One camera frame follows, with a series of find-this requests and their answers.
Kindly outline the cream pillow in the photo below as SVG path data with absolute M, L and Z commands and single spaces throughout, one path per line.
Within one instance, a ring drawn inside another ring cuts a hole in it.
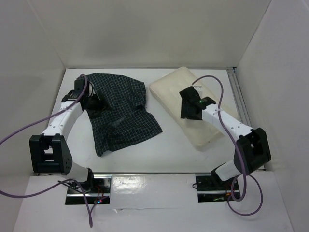
M 191 86 L 197 77 L 186 67 L 180 67 L 150 84 L 150 92 L 168 114 L 181 127 L 190 143 L 203 150 L 207 144 L 224 135 L 212 124 L 201 120 L 181 119 L 181 96 L 183 89 Z

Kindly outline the dark checked pillowcase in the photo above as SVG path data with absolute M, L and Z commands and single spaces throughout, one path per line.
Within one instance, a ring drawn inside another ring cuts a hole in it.
M 97 156 L 136 145 L 162 133 L 155 117 L 146 110 L 144 82 L 109 73 L 92 73 L 87 75 L 87 80 L 98 98 L 108 105 L 98 117 L 89 118 Z

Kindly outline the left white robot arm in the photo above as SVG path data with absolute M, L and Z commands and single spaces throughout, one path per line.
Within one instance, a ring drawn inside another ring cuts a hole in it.
M 85 75 L 75 80 L 73 90 L 63 97 L 59 111 L 52 115 L 53 120 L 47 128 L 29 140 L 34 173 L 66 175 L 76 179 L 83 192 L 93 191 L 93 171 L 73 162 L 67 139 L 83 112 L 87 112 L 89 119 L 94 119 L 107 108 L 107 103 L 93 90 Z

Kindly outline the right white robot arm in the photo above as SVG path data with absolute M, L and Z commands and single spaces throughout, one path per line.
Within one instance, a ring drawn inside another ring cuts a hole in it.
M 219 108 L 210 97 L 201 98 L 194 87 L 180 91 L 181 118 L 203 120 L 231 138 L 235 153 L 232 160 L 211 171 L 211 185 L 222 189 L 227 181 L 238 175 L 249 175 L 271 160 L 266 132 L 242 124 Z

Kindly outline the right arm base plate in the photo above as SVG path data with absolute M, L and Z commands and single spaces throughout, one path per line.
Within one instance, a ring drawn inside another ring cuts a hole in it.
M 197 191 L 199 203 L 226 202 L 231 196 L 233 178 L 215 183 L 210 173 L 196 174 L 195 183 L 192 187 Z

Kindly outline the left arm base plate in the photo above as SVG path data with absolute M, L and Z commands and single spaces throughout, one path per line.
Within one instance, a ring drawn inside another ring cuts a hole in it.
M 112 185 L 112 176 L 107 174 L 94 174 L 92 183 L 81 183 L 87 202 L 90 206 L 95 203 L 103 205 L 110 204 L 110 194 Z M 67 194 L 65 205 L 84 205 L 84 196 L 82 190 L 76 183 L 65 184 Z

